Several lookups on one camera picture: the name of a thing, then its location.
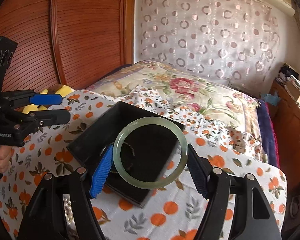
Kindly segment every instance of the wooden wardrobe door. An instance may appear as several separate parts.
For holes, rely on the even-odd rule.
[[[66,84],[87,88],[122,63],[121,0],[57,0],[56,26]]]
[[[58,84],[49,26],[50,0],[4,0],[0,36],[18,43],[3,90],[40,91]]]

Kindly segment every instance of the open black box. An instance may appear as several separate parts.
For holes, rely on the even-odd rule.
[[[147,116],[165,118],[119,101],[68,145],[67,148],[74,158],[87,168],[87,176],[90,181],[99,165],[102,149],[113,143],[120,131],[129,123]],[[170,121],[183,130],[184,125],[173,120]],[[175,152],[178,139],[167,128],[151,124],[134,130],[128,135],[125,142],[135,152],[133,167],[129,174],[141,181],[151,182],[158,180],[163,175]],[[115,173],[109,174],[106,185],[138,207],[144,207],[151,196],[151,190],[134,187]]]

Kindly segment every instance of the wall hanging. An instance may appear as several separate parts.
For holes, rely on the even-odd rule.
[[[261,0],[139,0],[136,60],[154,59],[253,91],[279,46],[278,22]]]

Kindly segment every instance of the blue cloth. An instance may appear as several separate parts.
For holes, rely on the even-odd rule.
[[[260,107],[257,108],[258,121],[263,142],[263,150],[268,155],[268,163],[278,167],[276,155],[275,136],[272,131],[271,119],[265,101],[258,99]]]

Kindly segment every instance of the wooden cabinet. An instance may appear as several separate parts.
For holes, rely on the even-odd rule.
[[[272,117],[278,142],[280,169],[287,177],[288,192],[300,182],[300,108],[284,87],[273,82],[270,93],[281,98]]]

